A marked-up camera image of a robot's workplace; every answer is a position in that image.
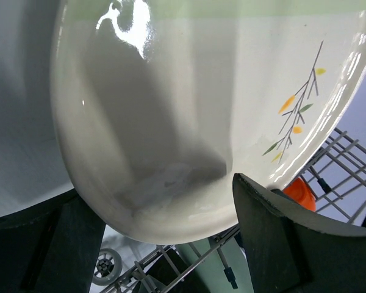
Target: dish rack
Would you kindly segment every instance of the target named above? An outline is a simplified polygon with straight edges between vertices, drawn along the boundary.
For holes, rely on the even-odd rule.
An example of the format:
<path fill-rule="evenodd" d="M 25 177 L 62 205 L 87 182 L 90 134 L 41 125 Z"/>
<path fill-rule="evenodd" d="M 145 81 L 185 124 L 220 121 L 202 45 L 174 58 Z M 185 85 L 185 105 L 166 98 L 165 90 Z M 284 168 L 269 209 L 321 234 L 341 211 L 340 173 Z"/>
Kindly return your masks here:
<path fill-rule="evenodd" d="M 317 213 L 342 222 L 360 225 L 366 213 L 366 149 L 359 145 L 358 140 L 352 139 L 346 131 L 335 128 L 297 177 L 309 185 L 315 197 Z M 101 293 L 129 293 L 134 290 L 138 282 L 143 286 L 141 292 L 170 292 L 215 252 L 218 253 L 225 267 L 226 277 L 233 286 L 233 273 L 223 256 L 222 246 L 238 233 L 239 227 L 234 226 L 211 237 L 210 249 L 203 254 L 200 254 L 195 245 L 190 243 L 189 246 L 198 259 L 182 272 L 167 254 L 168 250 L 175 249 L 174 245 L 158 245 L 152 253 L 141 261 L 135 262 L 131 269 L 105 287 Z M 146 268 L 161 256 L 165 257 L 176 273 L 176 278 L 162 288 L 145 273 Z"/>

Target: orange object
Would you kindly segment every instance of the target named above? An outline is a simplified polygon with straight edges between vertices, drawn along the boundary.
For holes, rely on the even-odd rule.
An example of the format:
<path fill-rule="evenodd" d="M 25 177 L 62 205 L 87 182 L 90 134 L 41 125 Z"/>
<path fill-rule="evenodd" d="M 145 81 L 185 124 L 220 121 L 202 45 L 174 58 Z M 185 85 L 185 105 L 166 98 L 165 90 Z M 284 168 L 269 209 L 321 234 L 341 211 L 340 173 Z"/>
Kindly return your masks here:
<path fill-rule="evenodd" d="M 294 180 L 283 192 L 304 208 L 312 212 L 316 211 L 315 197 L 309 186 L 301 178 Z"/>

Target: plate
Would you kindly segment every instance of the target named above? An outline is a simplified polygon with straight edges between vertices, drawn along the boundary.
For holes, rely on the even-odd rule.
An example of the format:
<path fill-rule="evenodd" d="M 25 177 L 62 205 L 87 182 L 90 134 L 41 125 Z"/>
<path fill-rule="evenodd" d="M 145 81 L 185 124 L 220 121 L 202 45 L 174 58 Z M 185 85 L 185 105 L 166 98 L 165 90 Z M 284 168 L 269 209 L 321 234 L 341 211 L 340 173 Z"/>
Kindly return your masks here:
<path fill-rule="evenodd" d="M 366 0 L 66 0 L 52 52 L 62 157 L 118 232 L 237 223 L 234 173 L 283 188 L 366 71 Z"/>

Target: yellow leaf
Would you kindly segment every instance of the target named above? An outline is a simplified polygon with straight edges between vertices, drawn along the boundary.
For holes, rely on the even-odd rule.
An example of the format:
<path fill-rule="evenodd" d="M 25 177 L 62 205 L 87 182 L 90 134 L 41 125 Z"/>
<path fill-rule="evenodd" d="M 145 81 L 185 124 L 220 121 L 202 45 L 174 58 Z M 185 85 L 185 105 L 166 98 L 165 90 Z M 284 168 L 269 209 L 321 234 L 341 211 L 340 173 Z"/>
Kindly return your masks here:
<path fill-rule="evenodd" d="M 303 128 L 302 127 L 300 127 L 300 126 L 294 126 L 293 127 L 293 133 L 295 133 L 295 134 L 299 134 L 299 133 L 301 133 L 303 131 Z"/>
<path fill-rule="evenodd" d="M 322 75 L 325 73 L 325 69 L 324 68 L 317 68 L 316 69 L 316 75 Z"/>
<path fill-rule="evenodd" d="M 275 162 L 276 160 L 278 160 L 281 156 L 282 156 L 282 152 L 280 152 L 279 154 L 277 154 L 277 155 L 275 156 L 275 158 L 271 161 L 271 163 L 272 163 L 272 162 Z"/>
<path fill-rule="evenodd" d="M 279 110 L 278 114 L 285 111 L 293 103 L 294 99 L 295 99 L 295 95 L 292 95 L 289 99 L 287 99 L 287 101 L 283 104 L 283 106 Z"/>

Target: green leaf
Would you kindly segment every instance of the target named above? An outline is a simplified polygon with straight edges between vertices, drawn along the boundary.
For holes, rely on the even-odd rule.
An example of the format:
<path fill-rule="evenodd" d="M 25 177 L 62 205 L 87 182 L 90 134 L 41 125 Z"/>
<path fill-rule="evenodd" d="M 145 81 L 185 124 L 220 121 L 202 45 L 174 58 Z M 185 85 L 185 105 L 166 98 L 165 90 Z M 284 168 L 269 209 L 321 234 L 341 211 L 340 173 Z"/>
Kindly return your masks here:
<path fill-rule="evenodd" d="M 305 105 L 304 107 L 302 107 L 301 109 L 300 109 L 300 113 L 302 113 L 302 112 L 305 112 L 306 110 L 308 110 L 310 107 L 312 107 L 313 106 L 313 104 L 308 104 L 308 105 Z"/>
<path fill-rule="evenodd" d="M 278 144 L 278 142 L 274 143 L 267 151 L 264 152 L 264 154 L 262 156 L 264 156 L 265 154 L 268 154 L 270 151 L 275 149 L 277 144 Z"/>

